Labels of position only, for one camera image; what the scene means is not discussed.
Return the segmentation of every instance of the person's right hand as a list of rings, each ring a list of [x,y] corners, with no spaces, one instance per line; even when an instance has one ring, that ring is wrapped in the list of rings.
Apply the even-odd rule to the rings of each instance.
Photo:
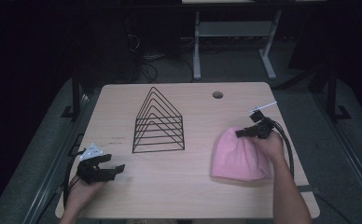
[[[271,134],[266,139],[257,137],[247,137],[247,139],[254,143],[258,150],[269,157],[272,162],[285,158],[283,138],[279,133],[271,131]]]
[[[95,182],[90,185],[75,175],[70,182],[70,193],[67,199],[60,224],[75,224],[79,211],[107,182]]]

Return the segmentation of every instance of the black cable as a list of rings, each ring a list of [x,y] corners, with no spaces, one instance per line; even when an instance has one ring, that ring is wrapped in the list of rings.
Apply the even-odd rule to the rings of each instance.
[[[64,209],[65,209],[65,205],[67,204],[68,195],[70,193],[70,189],[68,187],[68,182],[70,181],[71,168],[73,167],[74,160],[76,159],[76,157],[78,155],[81,155],[85,150],[86,149],[79,151],[76,155],[74,155],[72,157],[72,159],[67,164],[67,169],[65,170],[65,176],[64,176],[64,181],[63,181],[63,206],[64,206]]]
[[[317,197],[319,200],[321,200],[321,202],[325,203],[326,205],[331,207],[333,210],[335,210],[335,212],[338,213],[339,216],[341,216],[347,223],[353,224],[353,222],[343,212],[341,212],[341,210],[336,208],[332,203],[327,201],[325,198],[321,197],[321,195],[315,193],[314,196]]]
[[[266,120],[267,122],[269,122],[271,125],[273,125],[273,127],[279,132],[279,134],[282,136],[282,138],[285,141],[285,145],[286,145],[286,150],[288,153],[288,163],[289,163],[289,172],[291,172],[292,178],[294,179],[295,177],[295,171],[294,171],[294,155],[292,153],[292,149],[291,149],[291,144],[289,143],[288,138],[285,135],[284,129],[281,127],[281,125],[277,122],[274,121],[268,117],[265,116],[259,116],[259,118],[261,120]]]
[[[70,188],[68,189],[68,191],[70,191],[71,190],[71,188],[80,180],[81,178],[78,178],[77,180],[76,180],[76,182],[74,182],[73,183],[73,185],[72,186],[70,186]]]
[[[190,63],[187,62],[187,60],[185,60],[185,59],[180,59],[180,60],[181,60],[182,62],[186,63],[187,66],[189,67],[190,72],[191,72],[191,74],[192,74],[192,79],[190,80],[190,83],[192,83],[192,82],[193,82],[193,79],[194,79],[192,66],[190,65]]]
[[[157,77],[158,77],[158,69],[155,66],[151,65],[151,64],[142,63],[142,65],[144,65],[146,67],[146,69],[145,70],[142,69],[141,72],[142,72],[143,76],[146,77],[146,79],[148,80],[148,83],[155,82]],[[154,71],[155,71],[155,76],[154,77],[151,77],[148,67],[154,69]]]

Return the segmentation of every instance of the triangular metal rack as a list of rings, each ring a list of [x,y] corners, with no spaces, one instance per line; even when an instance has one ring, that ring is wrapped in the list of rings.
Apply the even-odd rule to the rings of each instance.
[[[174,150],[185,150],[182,116],[152,87],[135,119],[132,153]]]

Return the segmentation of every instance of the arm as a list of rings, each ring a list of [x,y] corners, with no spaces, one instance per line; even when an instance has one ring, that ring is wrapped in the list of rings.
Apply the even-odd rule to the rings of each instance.
[[[273,164],[273,219],[274,223],[312,223],[309,209],[292,179],[284,156],[283,139],[271,132],[267,139],[248,137]]]
[[[65,206],[60,224],[74,224],[77,222],[79,211],[93,198],[106,182],[91,183],[79,179],[76,175],[70,182],[70,194]]]

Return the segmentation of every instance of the pink knit hat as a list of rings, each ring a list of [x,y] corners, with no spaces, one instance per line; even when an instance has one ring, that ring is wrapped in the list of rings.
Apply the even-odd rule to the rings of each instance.
[[[257,180],[272,177],[265,155],[247,138],[236,137],[232,127],[219,137],[213,151],[211,176],[235,180]]]

